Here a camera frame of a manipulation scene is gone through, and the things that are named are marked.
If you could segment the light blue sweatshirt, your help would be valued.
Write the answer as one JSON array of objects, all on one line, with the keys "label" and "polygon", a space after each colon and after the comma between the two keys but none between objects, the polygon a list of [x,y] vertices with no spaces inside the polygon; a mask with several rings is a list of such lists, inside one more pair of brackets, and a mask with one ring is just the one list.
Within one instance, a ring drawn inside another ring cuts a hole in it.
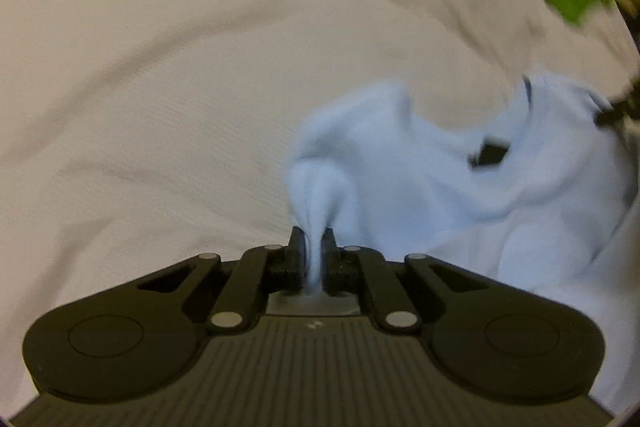
[{"label": "light blue sweatshirt", "polygon": [[639,131],[600,128],[603,96],[570,78],[525,78],[491,121],[445,130],[404,86],[381,82],[311,115],[286,186],[307,237],[390,260],[428,254],[575,308],[605,337],[592,395],[639,399]]}]

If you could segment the grey bed sheet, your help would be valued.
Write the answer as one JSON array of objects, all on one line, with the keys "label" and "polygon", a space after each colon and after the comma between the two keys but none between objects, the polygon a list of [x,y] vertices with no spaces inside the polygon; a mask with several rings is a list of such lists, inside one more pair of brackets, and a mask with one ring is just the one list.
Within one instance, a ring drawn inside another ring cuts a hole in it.
[{"label": "grey bed sheet", "polygon": [[542,0],[1,0],[1,352],[43,312],[198,251],[282,236],[315,108],[405,83],[444,128],[548,69],[620,90],[616,9]]}]

